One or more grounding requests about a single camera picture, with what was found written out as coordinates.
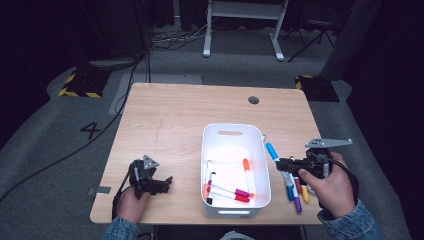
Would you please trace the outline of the orange cap marker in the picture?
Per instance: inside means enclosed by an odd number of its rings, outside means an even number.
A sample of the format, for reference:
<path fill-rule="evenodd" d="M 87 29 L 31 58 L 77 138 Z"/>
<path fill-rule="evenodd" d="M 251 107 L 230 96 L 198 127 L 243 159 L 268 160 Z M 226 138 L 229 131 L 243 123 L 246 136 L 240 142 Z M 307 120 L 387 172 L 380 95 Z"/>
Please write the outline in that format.
<path fill-rule="evenodd" d="M 243 168 L 244 168 L 244 173 L 245 173 L 245 178 L 246 178 L 246 184 L 247 184 L 247 187 L 248 187 L 248 192 L 250 194 L 250 197 L 254 197 L 255 196 L 255 185 L 254 185 L 253 176 L 252 176 L 251 170 L 250 170 L 250 164 L 249 164 L 249 161 L 246 158 L 243 159 Z"/>

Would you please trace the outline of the dark blue cap marker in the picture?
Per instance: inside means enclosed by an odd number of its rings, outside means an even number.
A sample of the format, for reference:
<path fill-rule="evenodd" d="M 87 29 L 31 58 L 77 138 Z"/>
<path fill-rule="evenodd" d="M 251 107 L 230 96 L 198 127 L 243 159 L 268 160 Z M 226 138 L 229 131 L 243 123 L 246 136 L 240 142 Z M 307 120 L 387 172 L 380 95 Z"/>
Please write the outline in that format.
<path fill-rule="evenodd" d="M 294 185 L 293 185 L 292 179 L 288 173 L 285 173 L 284 179 L 286 183 L 288 199 L 289 201 L 293 201 L 294 200 L 294 194 L 293 194 Z"/>

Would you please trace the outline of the grey stand base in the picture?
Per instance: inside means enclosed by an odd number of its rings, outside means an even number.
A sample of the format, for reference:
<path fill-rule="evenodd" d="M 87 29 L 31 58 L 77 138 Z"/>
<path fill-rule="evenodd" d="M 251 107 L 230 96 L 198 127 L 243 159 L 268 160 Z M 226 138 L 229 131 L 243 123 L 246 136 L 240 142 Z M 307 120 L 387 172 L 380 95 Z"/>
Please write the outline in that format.
<path fill-rule="evenodd" d="M 136 63 L 138 63 L 138 60 L 135 58 L 103 59 L 89 62 L 93 68 L 105 71 L 126 69 L 134 66 Z"/>

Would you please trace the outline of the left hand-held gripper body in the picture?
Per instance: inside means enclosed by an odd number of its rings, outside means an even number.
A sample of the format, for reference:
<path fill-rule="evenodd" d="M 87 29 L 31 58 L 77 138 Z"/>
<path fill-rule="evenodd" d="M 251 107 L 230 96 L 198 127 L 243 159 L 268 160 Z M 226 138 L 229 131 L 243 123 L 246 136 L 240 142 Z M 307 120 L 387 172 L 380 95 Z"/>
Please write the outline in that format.
<path fill-rule="evenodd" d="M 130 185 L 135 188 L 135 194 L 138 198 L 144 192 L 151 194 L 153 188 L 158 186 L 158 180 L 153 179 L 158 166 L 159 163 L 147 155 L 144 155 L 142 159 L 134 160 L 130 165 Z"/>

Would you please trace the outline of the person's left hand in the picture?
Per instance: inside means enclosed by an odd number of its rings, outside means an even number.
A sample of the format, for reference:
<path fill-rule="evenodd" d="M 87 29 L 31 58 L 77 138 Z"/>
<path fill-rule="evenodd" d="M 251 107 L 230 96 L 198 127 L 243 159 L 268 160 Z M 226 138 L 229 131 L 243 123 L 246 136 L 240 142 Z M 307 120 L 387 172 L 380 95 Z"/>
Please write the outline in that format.
<path fill-rule="evenodd" d="M 133 187 L 128 187 L 121 195 L 116 216 L 137 224 L 142 219 L 150 194 L 145 192 L 138 198 Z"/>

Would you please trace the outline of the salmon cap marker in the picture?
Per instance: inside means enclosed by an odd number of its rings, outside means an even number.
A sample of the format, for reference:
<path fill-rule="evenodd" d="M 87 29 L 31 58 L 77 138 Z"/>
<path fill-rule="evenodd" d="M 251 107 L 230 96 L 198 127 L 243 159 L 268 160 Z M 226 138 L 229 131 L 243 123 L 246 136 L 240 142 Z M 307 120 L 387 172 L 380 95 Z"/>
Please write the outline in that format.
<path fill-rule="evenodd" d="M 202 197 L 203 199 L 207 200 L 209 192 L 208 192 L 208 187 L 209 187 L 209 180 L 210 180 L 210 175 L 211 175 L 211 165 L 212 165 L 212 161 L 211 160 L 207 160 L 206 162 L 206 167 L 205 167 L 205 171 L 204 171 L 204 177 L 203 177 L 203 190 L 202 190 Z"/>

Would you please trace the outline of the black cap marker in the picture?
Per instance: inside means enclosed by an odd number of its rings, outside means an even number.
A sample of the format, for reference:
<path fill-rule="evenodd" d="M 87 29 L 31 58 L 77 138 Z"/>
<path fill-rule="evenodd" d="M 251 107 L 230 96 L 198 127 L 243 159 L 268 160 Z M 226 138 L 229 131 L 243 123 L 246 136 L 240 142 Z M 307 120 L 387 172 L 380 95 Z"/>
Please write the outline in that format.
<path fill-rule="evenodd" d="M 210 175 L 210 179 L 208 180 L 208 185 L 207 185 L 207 189 L 206 189 L 207 190 L 206 202 L 209 205 L 212 205 L 212 203 L 213 203 L 213 197 L 212 197 L 212 193 L 210 191 L 211 191 L 212 182 L 213 182 L 213 179 L 215 178 L 215 176 L 216 176 L 216 173 L 212 172 L 211 175 Z"/>

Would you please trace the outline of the white table frame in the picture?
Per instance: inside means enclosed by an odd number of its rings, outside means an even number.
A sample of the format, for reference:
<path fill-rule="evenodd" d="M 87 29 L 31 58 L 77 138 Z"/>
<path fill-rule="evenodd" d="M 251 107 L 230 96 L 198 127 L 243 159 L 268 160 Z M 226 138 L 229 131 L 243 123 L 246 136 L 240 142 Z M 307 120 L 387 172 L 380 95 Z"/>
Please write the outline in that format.
<path fill-rule="evenodd" d="M 213 17 L 247 18 L 276 21 L 275 30 L 269 34 L 269 38 L 276 59 L 278 61 L 283 61 L 285 57 L 280 48 L 278 36 L 285 17 L 288 3 L 289 0 L 282 0 L 281 3 L 277 4 L 208 0 L 203 56 L 208 58 L 211 55 Z"/>

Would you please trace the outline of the magenta cap marker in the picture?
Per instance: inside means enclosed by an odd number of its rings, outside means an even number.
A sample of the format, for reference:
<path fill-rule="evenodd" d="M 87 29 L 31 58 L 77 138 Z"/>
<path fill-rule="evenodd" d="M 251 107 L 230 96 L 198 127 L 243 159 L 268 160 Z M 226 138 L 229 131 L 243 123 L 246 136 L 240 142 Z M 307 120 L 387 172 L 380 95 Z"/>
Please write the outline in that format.
<path fill-rule="evenodd" d="M 208 185 L 211 186 L 211 187 L 215 187 L 217 189 L 220 189 L 220 190 L 224 190 L 224 191 L 227 191 L 227 192 L 230 192 L 230 193 L 234 193 L 236 195 L 240 195 L 240 196 L 243 196 L 243 197 L 250 197 L 249 192 L 240 190 L 240 189 L 235 188 L 235 187 L 225 187 L 223 185 L 217 184 L 216 182 L 213 182 L 212 180 L 208 181 Z"/>

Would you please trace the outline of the grey tape strip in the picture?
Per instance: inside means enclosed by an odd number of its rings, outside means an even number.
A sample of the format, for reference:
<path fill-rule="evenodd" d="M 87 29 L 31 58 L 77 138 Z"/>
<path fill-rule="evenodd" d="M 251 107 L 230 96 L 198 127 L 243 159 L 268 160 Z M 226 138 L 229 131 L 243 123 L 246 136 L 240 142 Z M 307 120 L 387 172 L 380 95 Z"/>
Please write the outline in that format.
<path fill-rule="evenodd" d="M 95 196 L 97 194 L 109 194 L 110 191 L 111 191 L 111 187 L 97 186 L 95 188 L 89 188 L 87 191 L 87 195 Z"/>

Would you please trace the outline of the white plastic storage bin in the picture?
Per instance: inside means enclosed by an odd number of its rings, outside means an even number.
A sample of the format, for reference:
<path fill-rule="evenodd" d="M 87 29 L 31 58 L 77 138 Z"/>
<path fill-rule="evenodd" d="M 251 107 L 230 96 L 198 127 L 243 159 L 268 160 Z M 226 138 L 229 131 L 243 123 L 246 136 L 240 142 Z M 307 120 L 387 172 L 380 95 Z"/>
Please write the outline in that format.
<path fill-rule="evenodd" d="M 200 158 L 200 187 L 204 215 L 215 219 L 252 218 L 271 201 L 271 185 L 262 133 L 252 125 L 213 123 L 204 128 Z M 255 196 L 244 203 L 212 194 L 209 205 L 202 197 L 203 177 L 207 160 L 212 161 L 213 182 L 248 192 L 243 159 L 250 164 Z"/>

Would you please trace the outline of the person's leg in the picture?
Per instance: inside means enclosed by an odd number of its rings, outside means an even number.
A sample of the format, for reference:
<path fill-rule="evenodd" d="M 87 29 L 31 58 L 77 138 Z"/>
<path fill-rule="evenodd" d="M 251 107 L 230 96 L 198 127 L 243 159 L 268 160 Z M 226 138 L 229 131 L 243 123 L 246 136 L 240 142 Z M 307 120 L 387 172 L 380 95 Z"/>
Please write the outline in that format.
<path fill-rule="evenodd" d="M 254 240 L 254 239 L 247 236 L 247 235 L 238 233 L 236 231 L 230 231 L 230 232 L 227 232 L 226 234 L 224 234 L 220 238 L 220 240 Z"/>

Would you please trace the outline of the grey slanted panel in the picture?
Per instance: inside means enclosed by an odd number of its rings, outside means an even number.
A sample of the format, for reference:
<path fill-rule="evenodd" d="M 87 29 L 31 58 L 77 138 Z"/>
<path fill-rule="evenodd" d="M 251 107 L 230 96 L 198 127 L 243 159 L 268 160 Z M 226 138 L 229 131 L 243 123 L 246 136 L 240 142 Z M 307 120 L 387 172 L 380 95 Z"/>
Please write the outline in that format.
<path fill-rule="evenodd" d="M 382 0 L 356 0 L 334 49 L 319 76 L 326 81 L 338 81 L 348 69 L 374 21 Z"/>

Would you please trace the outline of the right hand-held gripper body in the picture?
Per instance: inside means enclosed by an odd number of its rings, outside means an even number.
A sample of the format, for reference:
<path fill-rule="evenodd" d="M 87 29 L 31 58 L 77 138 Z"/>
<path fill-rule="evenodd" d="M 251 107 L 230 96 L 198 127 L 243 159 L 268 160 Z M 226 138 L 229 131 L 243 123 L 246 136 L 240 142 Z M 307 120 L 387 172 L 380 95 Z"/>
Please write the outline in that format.
<path fill-rule="evenodd" d="M 319 178 L 327 177 L 331 173 L 333 165 L 340 167 L 348 176 L 352 175 L 345 166 L 332 158 L 329 151 L 332 147 L 346 146 L 352 143 L 353 141 L 351 139 L 322 139 L 315 137 L 305 144 L 307 148 L 307 159 L 311 161 L 313 167 L 321 170 L 321 173 L 318 175 Z"/>

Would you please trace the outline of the light blue cap marker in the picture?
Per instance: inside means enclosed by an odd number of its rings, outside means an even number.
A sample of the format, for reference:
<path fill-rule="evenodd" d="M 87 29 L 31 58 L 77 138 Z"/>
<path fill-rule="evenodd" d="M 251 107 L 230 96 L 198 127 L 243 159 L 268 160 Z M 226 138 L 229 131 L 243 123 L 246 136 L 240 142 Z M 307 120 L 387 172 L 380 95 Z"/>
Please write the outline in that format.
<path fill-rule="evenodd" d="M 275 163 L 278 163 L 278 162 L 279 162 L 279 156 L 278 156 L 277 152 L 275 151 L 275 149 L 274 149 L 273 145 L 272 145 L 270 142 L 267 142 L 267 143 L 265 144 L 265 147 L 266 147 L 266 149 L 267 149 L 267 151 L 268 151 L 268 153 L 269 153 L 269 155 L 270 155 L 271 159 L 272 159 Z M 286 174 L 284 171 L 280 171 L 280 174 L 282 175 L 282 177 L 283 177 L 284 181 L 285 181 L 286 183 L 289 183 L 289 178 L 287 177 L 287 174 Z"/>

